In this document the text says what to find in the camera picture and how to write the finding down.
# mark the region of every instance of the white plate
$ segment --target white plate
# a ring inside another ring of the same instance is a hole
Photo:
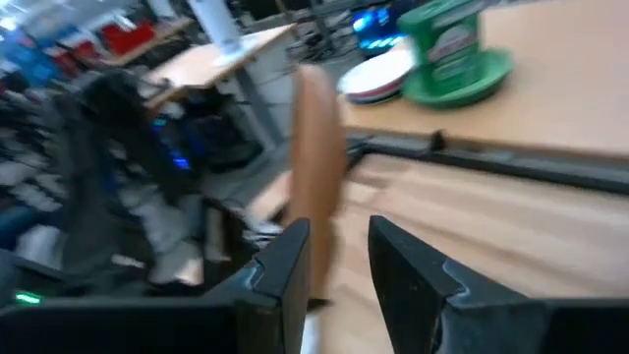
[[[395,82],[413,69],[413,56],[406,50],[389,51],[347,72],[336,88],[346,94],[365,94]]]

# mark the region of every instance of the table leg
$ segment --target table leg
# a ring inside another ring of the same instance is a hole
[[[254,83],[254,80],[244,68],[237,70],[235,76],[245,99],[252,106],[252,110],[257,118],[257,123],[259,123],[264,130],[262,134],[266,135],[266,138],[270,140],[268,146],[270,148],[276,148],[284,141],[284,136],[277,122],[273,120],[268,105],[257,91],[256,83]]]

